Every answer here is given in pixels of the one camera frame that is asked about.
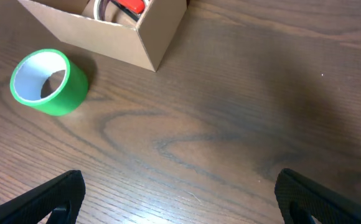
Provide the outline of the open cardboard box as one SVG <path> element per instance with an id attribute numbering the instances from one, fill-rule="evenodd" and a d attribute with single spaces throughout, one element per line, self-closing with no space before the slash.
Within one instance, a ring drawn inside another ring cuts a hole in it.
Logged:
<path id="1" fill-rule="evenodd" d="M 93 1 L 19 0 L 58 40 L 151 71 L 160 62 L 187 10 L 186 0 L 153 0 L 131 22 L 110 4 L 110 21 L 93 17 Z"/>

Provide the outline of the green tape roll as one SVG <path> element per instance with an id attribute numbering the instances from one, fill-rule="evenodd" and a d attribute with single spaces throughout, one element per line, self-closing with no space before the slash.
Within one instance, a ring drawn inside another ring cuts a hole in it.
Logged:
<path id="1" fill-rule="evenodd" d="M 85 73 L 59 50 L 32 52 L 19 62 L 10 80 L 15 100 L 52 116 L 71 113 L 85 100 Z"/>

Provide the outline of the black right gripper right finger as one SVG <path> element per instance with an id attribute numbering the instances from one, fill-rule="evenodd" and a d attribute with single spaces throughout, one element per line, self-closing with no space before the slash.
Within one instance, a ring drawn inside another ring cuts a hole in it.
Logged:
<path id="1" fill-rule="evenodd" d="M 278 174 L 274 194 L 285 223 L 361 223 L 361 205 L 292 169 Z"/>

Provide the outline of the white tape roll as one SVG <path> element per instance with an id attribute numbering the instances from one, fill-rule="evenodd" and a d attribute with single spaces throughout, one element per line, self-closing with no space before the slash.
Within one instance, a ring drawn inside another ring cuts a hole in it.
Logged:
<path id="1" fill-rule="evenodd" d="M 149 0 L 143 0 L 143 1 L 145 2 L 146 7 L 147 7 L 147 5 L 149 4 Z M 94 17 L 94 19 L 99 20 L 99 21 L 105 21 L 106 20 L 105 19 L 106 8 L 110 4 L 113 4 L 111 2 L 111 0 L 95 0 L 94 5 L 93 5 L 93 17 Z"/>

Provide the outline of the red black stapler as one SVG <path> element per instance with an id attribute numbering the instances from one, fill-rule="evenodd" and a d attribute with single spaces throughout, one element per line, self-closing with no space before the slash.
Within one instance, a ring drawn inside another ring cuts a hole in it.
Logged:
<path id="1" fill-rule="evenodd" d="M 111 0 L 111 2 L 136 22 L 146 8 L 143 0 Z"/>

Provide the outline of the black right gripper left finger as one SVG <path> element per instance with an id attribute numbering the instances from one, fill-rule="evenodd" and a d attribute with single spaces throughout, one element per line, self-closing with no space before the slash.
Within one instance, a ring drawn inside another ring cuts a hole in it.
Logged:
<path id="1" fill-rule="evenodd" d="M 69 170 L 54 179 L 0 205 L 0 223 L 75 224 L 83 199 L 82 172 Z"/>

